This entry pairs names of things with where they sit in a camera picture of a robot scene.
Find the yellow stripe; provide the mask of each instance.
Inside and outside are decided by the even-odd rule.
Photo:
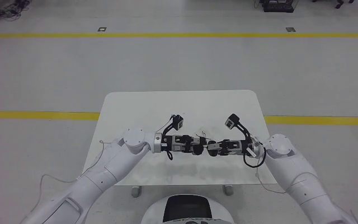
[[[266,124],[358,125],[351,116],[265,116]]]
[[[0,111],[0,119],[98,120],[100,113]],[[265,116],[266,124],[358,125],[353,116]]]
[[[121,33],[121,34],[0,34],[0,38],[358,38],[358,34],[256,33]]]
[[[47,112],[47,111],[0,111],[0,119],[45,120],[98,120],[100,113]]]

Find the white arm cover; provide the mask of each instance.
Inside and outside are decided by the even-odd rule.
[[[116,139],[103,151],[98,162],[85,172],[64,192],[38,206],[23,221],[26,224],[83,224],[94,202],[109,187],[113,186],[135,167],[150,150],[144,144],[138,154],[133,154],[123,139]]]
[[[331,201],[311,164],[287,137],[276,134],[264,146],[267,149],[267,167],[311,223],[356,223]]]

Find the table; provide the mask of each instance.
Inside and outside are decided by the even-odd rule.
[[[168,134],[189,134],[201,129],[216,141],[244,139],[237,130],[229,130],[225,121],[230,114],[240,117],[241,123],[259,140],[268,139],[269,132],[256,94],[251,90],[171,91],[171,92],[113,92],[106,96],[88,151],[85,170],[102,150],[99,142],[111,142],[125,129],[141,127],[155,132],[171,114],[184,118],[183,128]],[[210,157],[204,150],[200,156],[148,152],[126,178],[116,185],[211,185],[259,184],[256,169],[243,163],[242,156]],[[249,158],[256,164],[257,160]],[[277,183],[266,165],[258,169],[264,184]]]

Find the wire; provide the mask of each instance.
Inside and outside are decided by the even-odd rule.
[[[169,151],[169,150],[166,150],[166,151],[167,151],[167,156],[168,156],[168,158],[169,158],[170,160],[173,160],[173,154],[172,154],[172,152]]]
[[[162,130],[162,129],[172,120],[172,118],[173,118],[173,116],[171,116],[171,117],[169,118],[169,121],[168,121],[165,125],[163,125],[161,128],[159,128],[158,130],[156,130],[156,133],[159,132],[160,130]]]
[[[256,165],[256,166],[252,166],[252,165],[250,165],[250,164],[248,164],[248,163],[246,162],[246,157],[245,157],[246,153],[244,153],[244,154],[243,154],[244,164],[245,164],[246,166],[248,166],[248,167],[251,167],[251,168],[259,168],[259,167],[262,166],[262,164],[265,162],[266,154],[267,154],[266,148],[264,147],[264,148],[263,148],[263,158],[262,158],[261,163],[258,164],[258,162],[257,162],[257,165]]]
[[[102,155],[103,155],[103,151],[105,150],[105,144],[110,144],[110,142],[103,142],[102,140],[100,140],[100,143],[102,144],[102,151],[101,151],[101,154],[100,154],[99,158],[97,159],[97,161],[96,161],[92,166],[90,166],[89,168],[87,168],[87,169],[86,169],[80,176],[78,176],[75,180],[71,180],[71,181],[61,180],[61,179],[56,178],[56,177],[54,177],[54,176],[52,176],[52,175],[50,175],[50,174],[44,174],[44,175],[41,176],[39,198],[37,199],[37,202],[36,202],[35,206],[31,209],[31,211],[21,220],[20,224],[22,224],[23,221],[29,216],[29,214],[30,214],[31,212],[33,212],[33,211],[37,208],[37,206],[39,205],[40,200],[41,200],[41,196],[42,196],[42,193],[43,193],[42,186],[43,186],[44,177],[48,176],[48,177],[50,177],[50,178],[52,178],[52,179],[55,179],[55,180],[57,180],[57,181],[59,181],[59,182],[62,182],[62,183],[74,183],[74,182],[76,182],[76,181],[79,180],[84,174],[86,174],[86,172],[87,172],[89,169],[93,168],[93,167],[99,162],[99,160],[101,159],[101,157],[102,157]]]
[[[14,2],[8,6],[3,7],[0,10],[0,18],[6,21],[18,20],[22,11],[27,11],[27,7],[32,0],[14,0]]]
[[[312,174],[311,172],[302,172],[302,173],[300,173],[299,175],[297,175],[295,178],[293,178],[293,180],[291,181],[291,183],[290,183],[288,189],[289,189],[290,187],[292,187],[292,186],[294,185],[296,179],[297,179],[298,177],[300,177],[301,175],[303,175],[303,174],[310,174],[310,175],[314,176],[314,177],[321,183],[320,179],[319,179],[316,175]],[[286,194],[286,193],[287,193],[287,191],[277,192],[277,191],[275,191],[275,190],[267,189],[267,188],[263,185],[263,183],[262,183],[262,181],[261,181],[261,179],[260,179],[260,176],[259,176],[259,174],[258,174],[258,167],[256,168],[255,176],[258,178],[258,181],[260,182],[260,184],[262,185],[262,187],[263,187],[265,190],[268,190],[268,191],[270,191],[270,192],[274,192],[274,193],[277,193],[277,194]]]

